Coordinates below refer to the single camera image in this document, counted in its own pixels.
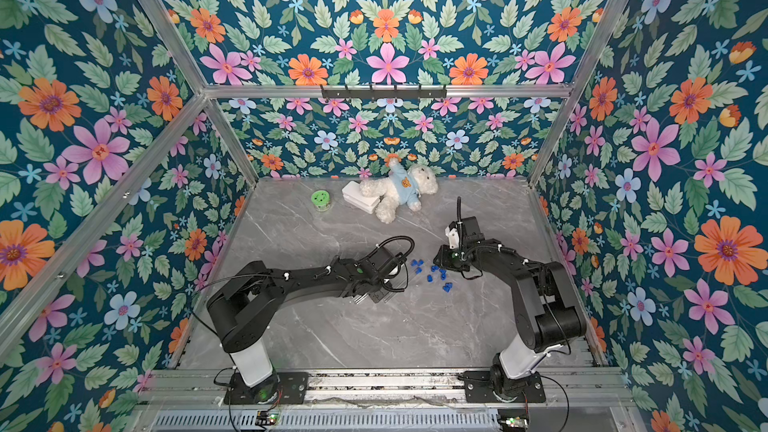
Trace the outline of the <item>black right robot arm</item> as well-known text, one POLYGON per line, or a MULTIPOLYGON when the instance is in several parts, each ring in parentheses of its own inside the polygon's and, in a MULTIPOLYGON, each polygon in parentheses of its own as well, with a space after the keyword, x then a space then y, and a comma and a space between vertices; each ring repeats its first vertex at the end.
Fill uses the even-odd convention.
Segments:
POLYGON ((490 390, 502 401, 533 391, 541 384, 539 365, 553 354, 570 355, 572 342, 587 332, 570 273, 557 261, 531 260, 485 237, 474 217, 451 222, 445 235, 448 242, 434 257, 436 266, 462 275, 490 274, 510 289, 515 333, 494 356, 490 390))

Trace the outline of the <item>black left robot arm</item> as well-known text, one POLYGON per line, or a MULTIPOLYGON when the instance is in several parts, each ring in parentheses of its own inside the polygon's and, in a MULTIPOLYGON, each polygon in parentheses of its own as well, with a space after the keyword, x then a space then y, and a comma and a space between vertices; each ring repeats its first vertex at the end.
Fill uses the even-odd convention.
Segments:
POLYGON ((208 299, 206 310, 223 351, 247 388, 260 388, 275 375, 263 336, 276 313, 296 304, 324 298, 357 298, 381 291, 402 293, 393 284, 415 248, 413 239, 390 237, 361 258, 333 258, 305 269, 269 268, 252 261, 208 299))

